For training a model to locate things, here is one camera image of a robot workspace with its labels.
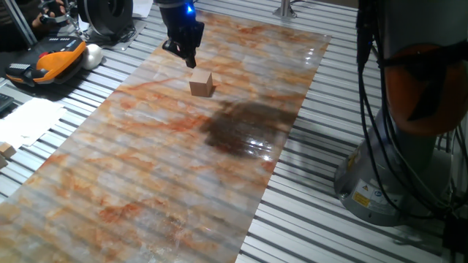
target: metal pole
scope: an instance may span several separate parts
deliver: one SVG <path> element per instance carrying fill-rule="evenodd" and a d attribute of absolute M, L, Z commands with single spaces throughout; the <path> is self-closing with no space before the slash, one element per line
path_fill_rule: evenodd
<path fill-rule="evenodd" d="M 33 47 L 37 43 L 37 39 L 34 36 L 31 27 L 28 25 L 28 22 L 26 22 L 26 19 L 24 18 L 23 13 L 21 12 L 16 2 L 12 0 L 2 1 L 5 6 L 5 9 L 8 11 L 10 17 L 12 18 L 13 23 L 15 23 L 16 27 L 20 31 L 24 40 L 26 41 L 26 44 L 29 46 L 29 48 Z"/>
<path fill-rule="evenodd" d="M 281 0 L 281 6 L 278 8 L 275 12 L 273 12 L 273 15 L 279 16 L 281 18 L 296 18 L 297 15 L 291 8 L 291 0 Z"/>

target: small wooden block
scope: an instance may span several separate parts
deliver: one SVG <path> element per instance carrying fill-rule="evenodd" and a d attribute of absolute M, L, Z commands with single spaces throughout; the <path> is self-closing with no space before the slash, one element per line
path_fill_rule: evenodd
<path fill-rule="evenodd" d="M 11 158 L 16 153 L 16 150 L 13 146 L 9 145 L 6 142 L 2 142 L 0 145 L 0 154 L 5 157 L 6 159 Z"/>
<path fill-rule="evenodd" d="M 190 91 L 192 96 L 205 96 L 211 95 L 213 88 L 213 78 L 211 72 L 201 69 L 195 69 L 192 77 L 190 78 Z"/>
<path fill-rule="evenodd" d="M 0 169 L 7 166 L 7 160 L 5 160 L 3 157 L 0 156 Z"/>

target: black cable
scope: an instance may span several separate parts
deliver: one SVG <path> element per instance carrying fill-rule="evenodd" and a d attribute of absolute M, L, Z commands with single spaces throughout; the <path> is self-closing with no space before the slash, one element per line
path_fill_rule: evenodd
<path fill-rule="evenodd" d="M 135 25 L 133 25 L 133 23 L 132 25 L 127 26 L 126 30 L 127 32 L 125 32 L 118 40 L 120 43 L 128 42 L 137 33 L 137 29 L 135 28 Z"/>
<path fill-rule="evenodd" d="M 445 152 L 452 153 L 452 147 L 450 146 L 451 143 L 450 132 L 447 133 L 447 139 L 445 140 Z"/>
<path fill-rule="evenodd" d="M 441 134 L 439 138 L 437 139 L 437 150 L 440 150 L 440 147 L 442 145 L 442 138 L 444 137 L 445 134 Z"/>

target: workbench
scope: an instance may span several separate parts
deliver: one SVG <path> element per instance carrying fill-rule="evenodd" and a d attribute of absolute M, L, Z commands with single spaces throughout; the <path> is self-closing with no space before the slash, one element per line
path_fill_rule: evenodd
<path fill-rule="evenodd" d="M 443 226 L 380 227 L 357 219 L 335 198 L 333 174 L 363 139 L 355 65 L 356 9 L 311 1 L 295 5 L 298 17 L 271 13 L 279 1 L 200 0 L 197 9 L 331 35 L 313 83 L 238 255 L 239 262 L 440 262 Z M 31 147 L 22 147 L 0 170 L 0 202 L 14 193 L 79 125 L 166 38 L 157 7 L 125 51 L 104 50 L 99 67 L 65 83 L 58 102 L 64 117 Z M 380 73 L 370 58 L 364 73 L 374 113 L 380 107 Z M 0 93 L 22 104 L 32 94 L 0 81 Z"/>

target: marble surface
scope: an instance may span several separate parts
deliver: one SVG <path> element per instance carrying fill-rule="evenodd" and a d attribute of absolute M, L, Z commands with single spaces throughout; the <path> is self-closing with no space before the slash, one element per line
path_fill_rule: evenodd
<path fill-rule="evenodd" d="M 199 12 L 0 205 L 0 262 L 233 262 L 329 37 Z"/>

